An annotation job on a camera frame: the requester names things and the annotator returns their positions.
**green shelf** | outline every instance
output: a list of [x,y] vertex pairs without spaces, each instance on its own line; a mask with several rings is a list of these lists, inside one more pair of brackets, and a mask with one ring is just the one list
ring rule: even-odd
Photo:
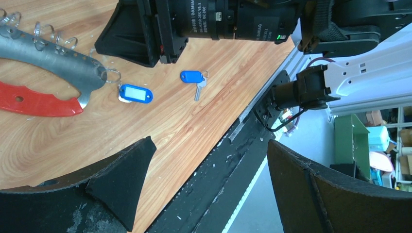
[[371,179],[368,134],[355,114],[335,119],[335,164],[356,161],[365,177]]

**black mount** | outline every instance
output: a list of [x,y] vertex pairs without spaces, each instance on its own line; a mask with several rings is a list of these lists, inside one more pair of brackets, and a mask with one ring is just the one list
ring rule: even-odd
[[327,108],[327,102],[340,100],[329,96],[331,91],[325,84],[325,70],[326,65],[309,67],[296,75],[296,81],[276,86],[273,93],[277,108],[299,106],[303,110],[318,110]]
[[168,0],[120,0],[96,51],[145,67],[176,63],[189,39],[172,28]]

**silver key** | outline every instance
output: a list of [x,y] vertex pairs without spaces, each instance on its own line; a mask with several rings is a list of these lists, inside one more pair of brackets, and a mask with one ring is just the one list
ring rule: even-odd
[[200,93],[202,92],[202,89],[207,85],[207,78],[203,77],[203,82],[197,84],[197,89],[196,89],[196,96],[194,98],[194,101],[199,101],[200,99]]

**metal split ring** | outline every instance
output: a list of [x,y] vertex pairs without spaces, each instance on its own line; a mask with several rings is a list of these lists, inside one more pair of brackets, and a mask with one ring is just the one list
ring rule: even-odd
[[113,72],[113,73],[118,74],[119,78],[116,79],[116,80],[114,80],[114,81],[111,81],[111,80],[107,80],[107,79],[106,79],[106,83],[119,83],[119,82],[120,82],[120,80],[121,80],[121,73],[118,72],[118,71],[115,70],[115,69],[106,69],[106,70],[103,70],[102,73],[100,74],[100,78],[101,78],[102,80],[104,80],[103,74],[107,74],[108,72]]
[[205,70],[202,72],[203,77],[205,77],[206,79],[209,78],[209,71]]

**wooden table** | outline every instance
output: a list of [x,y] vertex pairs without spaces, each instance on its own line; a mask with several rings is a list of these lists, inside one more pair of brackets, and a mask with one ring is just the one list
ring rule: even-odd
[[[88,54],[116,6],[116,0],[16,0],[2,3],[23,15],[20,29],[36,21],[76,36],[75,49]],[[206,157],[292,50],[273,43],[191,39],[176,65],[144,68],[108,57],[124,83],[152,90],[150,104],[119,102],[116,85],[92,93],[74,117],[41,118],[0,111],[0,188],[38,185],[106,158],[146,136],[157,152],[137,208],[134,232],[142,233]],[[180,81],[184,69],[208,70],[199,102],[195,86]],[[0,81],[26,85],[60,99],[78,95],[48,71],[0,60]]]

